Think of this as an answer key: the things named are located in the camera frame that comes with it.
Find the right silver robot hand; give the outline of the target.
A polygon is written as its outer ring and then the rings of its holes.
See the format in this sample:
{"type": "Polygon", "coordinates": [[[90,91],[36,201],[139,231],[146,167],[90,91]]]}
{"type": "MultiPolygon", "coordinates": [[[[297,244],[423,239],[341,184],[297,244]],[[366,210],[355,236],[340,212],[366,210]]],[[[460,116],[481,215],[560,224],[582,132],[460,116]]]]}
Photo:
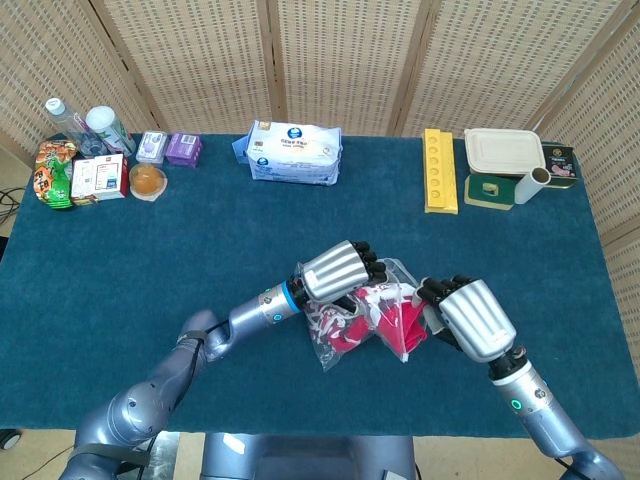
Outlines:
{"type": "Polygon", "coordinates": [[[494,361],[513,347],[516,330],[481,279],[425,278],[411,304],[422,307],[431,334],[477,363],[494,361]]]}

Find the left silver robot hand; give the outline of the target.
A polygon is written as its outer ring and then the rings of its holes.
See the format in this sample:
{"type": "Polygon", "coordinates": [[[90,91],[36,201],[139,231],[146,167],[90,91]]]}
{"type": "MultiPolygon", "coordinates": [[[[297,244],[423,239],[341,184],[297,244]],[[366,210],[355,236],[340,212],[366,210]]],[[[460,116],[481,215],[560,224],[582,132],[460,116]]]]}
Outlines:
{"type": "Polygon", "coordinates": [[[330,304],[353,291],[387,281],[386,266],[364,241],[345,240],[306,263],[286,282],[295,306],[330,304]]]}

